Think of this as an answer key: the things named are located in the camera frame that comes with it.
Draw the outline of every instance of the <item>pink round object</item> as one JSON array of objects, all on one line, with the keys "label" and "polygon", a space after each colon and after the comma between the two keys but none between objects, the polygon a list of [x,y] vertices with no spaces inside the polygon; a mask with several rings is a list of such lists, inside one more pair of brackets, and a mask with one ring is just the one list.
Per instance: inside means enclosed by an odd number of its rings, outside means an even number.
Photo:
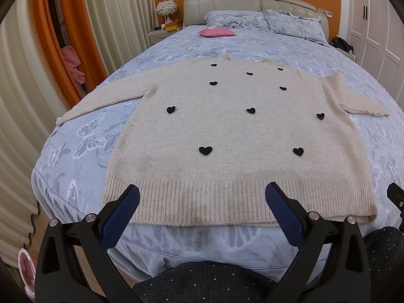
[{"label": "pink round object", "polygon": [[36,260],[23,248],[18,253],[18,268],[26,286],[27,294],[30,297],[34,296]]},{"label": "pink round object", "polygon": [[235,32],[225,28],[203,29],[198,32],[203,37],[221,37],[221,36],[233,36]]}]

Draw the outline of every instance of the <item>pink cloth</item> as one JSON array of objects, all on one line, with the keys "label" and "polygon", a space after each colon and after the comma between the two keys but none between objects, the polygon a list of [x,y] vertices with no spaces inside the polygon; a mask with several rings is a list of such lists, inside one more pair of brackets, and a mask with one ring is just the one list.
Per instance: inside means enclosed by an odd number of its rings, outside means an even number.
[{"label": "pink cloth", "polygon": [[233,36],[235,32],[225,28],[203,29],[198,32],[203,37],[221,37],[221,36]]},{"label": "pink cloth", "polygon": [[79,66],[81,62],[73,47],[71,45],[67,45],[61,48],[61,50],[63,57],[65,58],[65,61],[67,63],[67,67],[69,68],[74,80],[76,81],[76,83],[83,84],[86,81],[84,78],[85,74],[77,69],[77,66]]}]

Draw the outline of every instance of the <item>wooden floor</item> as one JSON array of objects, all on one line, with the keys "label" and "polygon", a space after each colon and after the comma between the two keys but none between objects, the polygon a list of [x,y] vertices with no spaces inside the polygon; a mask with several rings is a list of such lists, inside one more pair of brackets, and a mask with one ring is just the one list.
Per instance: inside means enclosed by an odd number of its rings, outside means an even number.
[{"label": "wooden floor", "polygon": [[[38,208],[39,208],[38,215],[32,215],[32,217],[31,217],[32,224],[34,225],[34,233],[30,234],[30,244],[25,245],[25,249],[36,260],[38,259],[38,253],[39,253],[39,249],[41,247],[42,239],[45,234],[45,229],[48,226],[49,221],[50,221],[50,218],[46,215],[46,213],[44,212],[44,210],[41,208],[41,206],[39,204],[38,204]],[[87,262],[87,259],[84,255],[82,248],[78,247],[78,246],[76,246],[75,248],[76,248],[76,253],[77,253],[78,259],[80,261],[80,265],[83,269],[83,272],[86,276],[86,279],[87,279],[88,284],[90,285],[91,289],[94,292],[104,295],[100,285],[98,285],[98,282],[95,279],[94,274],[92,273],[92,270]],[[122,270],[120,270],[119,268],[117,268],[117,269],[121,273],[123,278],[126,280],[126,282],[129,284],[130,287],[133,287],[133,285],[137,283],[136,280],[132,279],[130,276],[128,276]]]}]

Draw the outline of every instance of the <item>pink cushion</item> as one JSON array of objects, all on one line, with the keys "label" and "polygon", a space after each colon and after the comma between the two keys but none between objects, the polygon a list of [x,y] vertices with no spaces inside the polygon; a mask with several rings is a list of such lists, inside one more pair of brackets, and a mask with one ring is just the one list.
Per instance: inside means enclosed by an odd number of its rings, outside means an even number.
[{"label": "pink cushion", "polygon": [[198,32],[199,35],[203,37],[220,37],[220,36],[233,36],[236,35],[235,32],[224,29],[224,28],[214,28],[214,29],[203,29]]}]

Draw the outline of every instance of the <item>pillow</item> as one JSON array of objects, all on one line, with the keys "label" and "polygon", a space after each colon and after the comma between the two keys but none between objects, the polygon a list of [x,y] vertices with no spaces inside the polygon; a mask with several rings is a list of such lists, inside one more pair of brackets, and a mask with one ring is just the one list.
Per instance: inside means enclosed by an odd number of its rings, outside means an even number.
[{"label": "pillow", "polygon": [[203,37],[220,37],[220,36],[233,36],[236,35],[235,32],[224,29],[224,28],[214,28],[214,29],[203,29],[198,32],[199,35]]},{"label": "pillow", "polygon": [[321,20],[292,15],[286,10],[268,9],[264,12],[270,32],[299,37],[326,47],[327,42]]},{"label": "pillow", "polygon": [[215,10],[209,11],[204,19],[210,27],[268,30],[264,14],[258,10]]}]

